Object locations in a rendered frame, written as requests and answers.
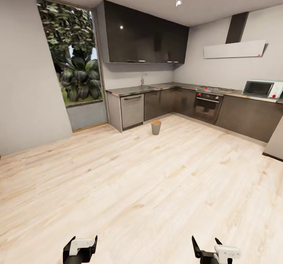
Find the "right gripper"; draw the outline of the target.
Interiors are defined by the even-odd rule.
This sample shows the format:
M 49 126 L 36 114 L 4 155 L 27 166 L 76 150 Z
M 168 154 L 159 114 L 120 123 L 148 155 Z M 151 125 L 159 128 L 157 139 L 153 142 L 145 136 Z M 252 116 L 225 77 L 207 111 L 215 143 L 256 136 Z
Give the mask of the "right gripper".
M 194 236 L 192 236 L 191 239 L 195 256 L 200 258 L 200 264 L 219 264 L 218 260 L 214 257 L 214 252 L 205 252 L 204 250 L 200 250 Z M 217 244 L 223 245 L 218 238 L 215 238 L 215 241 Z M 232 264 L 232 258 L 228 258 L 228 264 Z

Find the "trash can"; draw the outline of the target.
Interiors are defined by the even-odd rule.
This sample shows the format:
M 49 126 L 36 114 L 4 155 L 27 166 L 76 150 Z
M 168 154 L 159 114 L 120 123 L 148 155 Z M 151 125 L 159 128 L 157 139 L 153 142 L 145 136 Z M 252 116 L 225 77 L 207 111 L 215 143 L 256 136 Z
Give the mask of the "trash can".
M 160 132 L 161 122 L 158 120 L 151 121 L 150 122 L 152 127 L 152 134 L 158 134 Z

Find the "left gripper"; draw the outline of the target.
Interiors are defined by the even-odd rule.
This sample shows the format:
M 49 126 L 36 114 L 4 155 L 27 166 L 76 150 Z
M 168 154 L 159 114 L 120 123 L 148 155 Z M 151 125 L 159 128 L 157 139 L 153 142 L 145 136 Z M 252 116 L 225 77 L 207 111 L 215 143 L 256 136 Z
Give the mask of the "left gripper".
M 88 248 L 80 248 L 77 255 L 69 255 L 71 241 L 74 240 L 76 236 L 74 236 L 68 244 L 63 248 L 63 264 L 82 264 L 88 263 L 91 260 L 92 254 L 95 253 L 97 247 L 97 236 L 95 237 L 95 243 L 92 247 Z

